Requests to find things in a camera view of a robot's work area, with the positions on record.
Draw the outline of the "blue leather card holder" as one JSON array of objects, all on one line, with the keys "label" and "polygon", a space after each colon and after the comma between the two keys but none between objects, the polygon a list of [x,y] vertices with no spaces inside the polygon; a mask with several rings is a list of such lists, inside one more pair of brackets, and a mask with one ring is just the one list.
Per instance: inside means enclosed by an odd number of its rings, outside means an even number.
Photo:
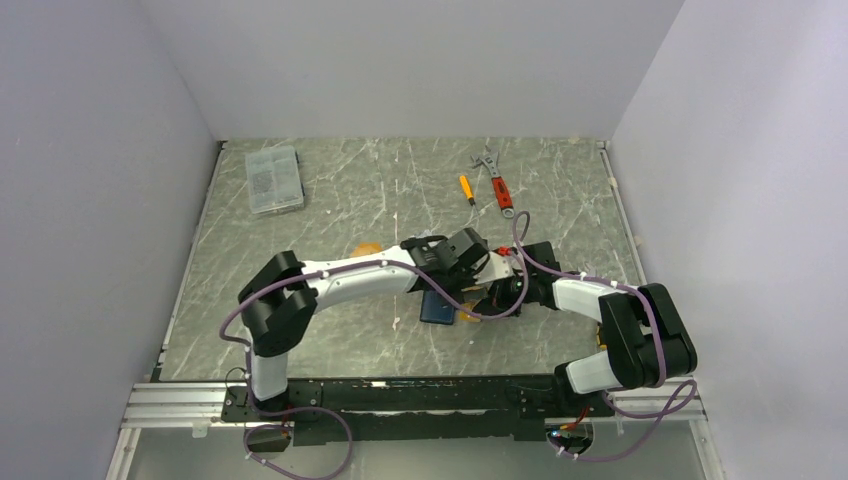
[{"label": "blue leather card holder", "polygon": [[436,291],[425,291],[422,295],[419,321],[435,325],[453,325],[456,309]]}]

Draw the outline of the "gold VIP card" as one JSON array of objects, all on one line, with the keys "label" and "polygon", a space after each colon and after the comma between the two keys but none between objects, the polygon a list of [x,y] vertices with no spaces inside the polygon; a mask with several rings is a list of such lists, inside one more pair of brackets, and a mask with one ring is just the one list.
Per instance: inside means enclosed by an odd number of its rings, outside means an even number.
[{"label": "gold VIP card", "polygon": [[479,323],[480,319],[473,316],[473,309],[476,305],[476,301],[464,303],[462,308],[457,311],[456,318],[469,323]]}]

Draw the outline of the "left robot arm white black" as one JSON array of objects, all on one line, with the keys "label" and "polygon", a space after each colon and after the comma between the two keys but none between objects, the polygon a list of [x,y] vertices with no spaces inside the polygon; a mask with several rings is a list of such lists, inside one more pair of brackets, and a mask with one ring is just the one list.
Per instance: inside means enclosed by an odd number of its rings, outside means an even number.
[{"label": "left robot arm white black", "polygon": [[288,353],[316,313],[376,294],[442,289],[461,301],[464,290],[510,274],[508,259],[472,228],[451,237],[411,237],[377,253],[335,261],[301,260],[293,251],[275,255],[238,295],[251,343],[248,407],[264,420],[285,411]]}]

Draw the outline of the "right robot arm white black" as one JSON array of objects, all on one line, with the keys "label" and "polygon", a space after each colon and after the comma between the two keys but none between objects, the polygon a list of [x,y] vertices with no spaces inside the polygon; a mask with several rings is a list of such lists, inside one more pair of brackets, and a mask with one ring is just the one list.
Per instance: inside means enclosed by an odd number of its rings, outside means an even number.
[{"label": "right robot arm white black", "polygon": [[529,280],[515,268],[513,275],[494,281],[473,311],[494,316],[508,310],[522,292],[526,303],[591,318],[599,326],[600,352],[558,365],[551,401],[557,411],[574,415],[590,394],[609,389],[638,389],[667,378],[686,375],[698,365],[694,344],[668,289],[659,283],[638,287],[575,271],[562,272],[548,242],[526,245],[523,252]]}]

